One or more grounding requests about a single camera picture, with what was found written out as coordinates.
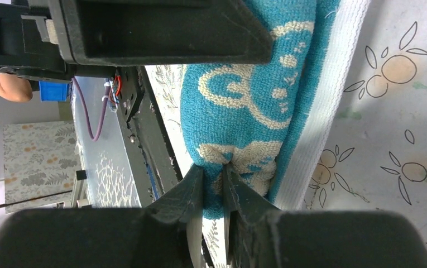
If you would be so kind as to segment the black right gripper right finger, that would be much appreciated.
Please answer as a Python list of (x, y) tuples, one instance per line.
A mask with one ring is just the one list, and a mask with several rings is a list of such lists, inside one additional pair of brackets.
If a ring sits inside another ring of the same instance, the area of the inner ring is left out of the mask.
[(231, 165), (222, 172), (232, 267), (427, 267), (427, 249), (403, 216), (376, 211), (288, 212)]

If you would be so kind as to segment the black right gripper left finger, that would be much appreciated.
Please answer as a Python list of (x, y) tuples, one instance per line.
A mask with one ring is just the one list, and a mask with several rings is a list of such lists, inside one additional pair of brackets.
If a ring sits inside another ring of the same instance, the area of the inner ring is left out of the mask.
[(0, 267), (201, 267), (204, 171), (144, 208), (27, 209), (0, 229)]

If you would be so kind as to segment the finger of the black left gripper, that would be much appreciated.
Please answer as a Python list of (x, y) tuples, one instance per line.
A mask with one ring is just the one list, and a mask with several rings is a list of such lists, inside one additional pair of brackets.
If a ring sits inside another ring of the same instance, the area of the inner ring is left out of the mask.
[(243, 1), (50, 1), (73, 64), (265, 64), (272, 37)]

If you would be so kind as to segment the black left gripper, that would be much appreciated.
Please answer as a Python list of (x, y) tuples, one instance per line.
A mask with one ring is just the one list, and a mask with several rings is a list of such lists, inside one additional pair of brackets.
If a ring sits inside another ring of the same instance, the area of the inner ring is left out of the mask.
[(43, 11), (0, 3), (0, 73), (35, 81), (71, 81), (74, 68), (50, 42), (46, 20)]

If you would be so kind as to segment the teal bunny pattern towel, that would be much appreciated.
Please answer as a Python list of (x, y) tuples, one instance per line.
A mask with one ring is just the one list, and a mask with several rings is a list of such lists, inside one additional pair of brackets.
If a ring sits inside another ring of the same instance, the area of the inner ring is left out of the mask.
[(266, 65), (191, 64), (180, 116), (186, 148), (204, 168), (206, 219), (223, 217), (220, 174), (294, 210), (342, 96), (369, 1), (246, 1), (269, 30)]

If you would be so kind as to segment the person forearm in background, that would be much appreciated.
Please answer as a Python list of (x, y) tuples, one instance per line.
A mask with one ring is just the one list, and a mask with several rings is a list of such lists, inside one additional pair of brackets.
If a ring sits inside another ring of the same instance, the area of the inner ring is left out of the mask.
[(13, 74), (0, 73), (0, 97), (10, 102), (28, 102), (33, 92), (40, 90), (37, 81), (22, 79)]

